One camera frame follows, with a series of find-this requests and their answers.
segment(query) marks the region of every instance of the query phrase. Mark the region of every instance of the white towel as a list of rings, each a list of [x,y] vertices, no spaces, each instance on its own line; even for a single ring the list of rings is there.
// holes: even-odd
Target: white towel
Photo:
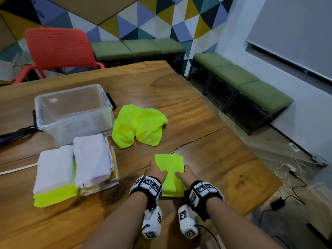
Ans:
[[[34,194],[46,193],[73,181],[73,146],[40,153]]]
[[[109,146],[102,134],[74,138],[75,185],[91,187],[110,177]]]

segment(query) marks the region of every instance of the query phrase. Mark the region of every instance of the wooden table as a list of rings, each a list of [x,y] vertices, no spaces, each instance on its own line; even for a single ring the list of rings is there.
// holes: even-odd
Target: wooden table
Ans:
[[[49,78],[0,87],[0,134],[32,125],[37,95],[100,84],[118,108],[124,104],[156,108],[168,118],[157,147],[135,142],[116,149],[120,183],[87,197],[77,196],[46,208],[33,206],[36,167],[0,176],[0,248],[79,248],[89,234],[128,196],[136,178],[154,154],[184,157],[201,180],[217,186],[227,203],[242,214],[251,212],[281,185],[280,180],[216,116],[164,61]],[[112,138],[109,142],[115,145]],[[0,149],[0,172],[36,163],[54,141],[39,132]],[[139,239],[137,248],[195,248],[210,238],[189,240],[180,232],[177,209],[183,199],[160,202],[162,232],[153,240]],[[206,222],[214,233],[211,222]]]

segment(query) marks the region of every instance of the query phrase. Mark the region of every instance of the chair backrest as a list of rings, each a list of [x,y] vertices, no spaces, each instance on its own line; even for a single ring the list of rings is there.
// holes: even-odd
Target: chair backrest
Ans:
[[[31,57],[41,70],[61,67],[97,68],[90,42],[78,29],[33,28],[25,32]]]

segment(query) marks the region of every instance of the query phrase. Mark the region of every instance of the green cushioned bench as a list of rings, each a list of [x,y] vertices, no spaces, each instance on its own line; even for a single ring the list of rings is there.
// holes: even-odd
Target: green cushioned bench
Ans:
[[[132,63],[132,53],[122,41],[104,41],[92,43],[91,47],[99,62],[105,67],[114,67]]]
[[[151,41],[161,50],[161,60],[165,60],[175,71],[181,73],[185,47],[172,38],[155,38]]]
[[[134,63],[160,60],[161,50],[151,40],[133,39],[123,43],[131,51]]]
[[[255,75],[238,65],[219,66],[213,69],[203,94],[223,112],[240,86],[257,80]]]
[[[232,62],[215,52],[195,54],[188,80],[204,93],[214,68],[231,64]]]
[[[225,113],[251,134],[270,124],[292,103],[288,95],[258,80],[239,86]]]

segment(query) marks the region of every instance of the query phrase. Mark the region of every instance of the forearm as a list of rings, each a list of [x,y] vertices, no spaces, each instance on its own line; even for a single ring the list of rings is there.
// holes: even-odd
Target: forearm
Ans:
[[[219,198],[208,199],[206,210],[227,249],[281,249],[270,236]]]
[[[147,196],[134,192],[104,220],[81,248],[129,248],[142,225],[146,206]]]

